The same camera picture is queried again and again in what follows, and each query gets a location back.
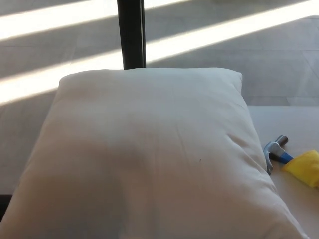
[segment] sunlight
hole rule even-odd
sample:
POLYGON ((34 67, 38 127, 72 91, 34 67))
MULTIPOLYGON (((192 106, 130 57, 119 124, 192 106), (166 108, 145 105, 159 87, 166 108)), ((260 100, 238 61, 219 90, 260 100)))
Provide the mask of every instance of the sunlight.
MULTIPOLYGON (((147 62, 155 62, 255 31, 315 15, 317 1, 307 1, 147 43, 147 62)), ((123 69, 120 49, 70 63, 0 79, 0 105, 52 91, 63 76, 86 70, 123 69)))
POLYGON ((0 106, 55 90, 60 79, 69 74, 101 69, 123 69, 121 50, 2 78, 0 106))
MULTIPOLYGON (((145 9, 189 0, 153 0, 145 9)), ((0 17, 0 41, 117 16, 117 2, 88 0, 0 17)))
POLYGON ((161 38, 147 44, 147 62, 155 62, 303 17, 315 15, 318 14, 318 10, 319 2, 317 0, 310 0, 175 36, 161 38))

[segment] white table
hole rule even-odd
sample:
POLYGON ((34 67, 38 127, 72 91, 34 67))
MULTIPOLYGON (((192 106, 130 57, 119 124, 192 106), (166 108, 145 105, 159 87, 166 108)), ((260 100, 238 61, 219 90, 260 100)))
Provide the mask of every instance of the white table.
MULTIPOLYGON (((319 152, 319 107, 250 106, 251 117, 262 147, 284 134, 285 150, 296 157, 315 149, 319 152)), ((312 189, 280 170, 273 162, 271 178, 282 199, 312 239, 319 238, 319 190, 312 189)))

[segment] white pillow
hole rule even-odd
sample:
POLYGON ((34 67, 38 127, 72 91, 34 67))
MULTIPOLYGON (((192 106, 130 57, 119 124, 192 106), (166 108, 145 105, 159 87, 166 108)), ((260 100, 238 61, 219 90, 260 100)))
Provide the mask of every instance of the white pillow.
POLYGON ((241 74, 61 80, 3 239, 307 239, 266 173, 241 74))

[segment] metal post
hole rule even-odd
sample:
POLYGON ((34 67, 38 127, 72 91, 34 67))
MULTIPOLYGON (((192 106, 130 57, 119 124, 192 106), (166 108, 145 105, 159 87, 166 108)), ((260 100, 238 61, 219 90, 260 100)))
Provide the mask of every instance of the metal post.
POLYGON ((117 0, 124 69, 146 67, 144 0, 117 0))
POLYGON ((0 222, 9 206, 12 195, 0 195, 0 222))

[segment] floor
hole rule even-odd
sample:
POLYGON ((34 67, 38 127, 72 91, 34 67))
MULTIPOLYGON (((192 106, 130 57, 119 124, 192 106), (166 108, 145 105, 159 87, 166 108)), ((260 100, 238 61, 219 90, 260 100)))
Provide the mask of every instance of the floor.
MULTIPOLYGON (((243 74, 249 105, 319 106, 318 0, 145 0, 148 67, 243 74)), ((121 69, 115 0, 0 0, 0 192, 64 75, 121 69)))

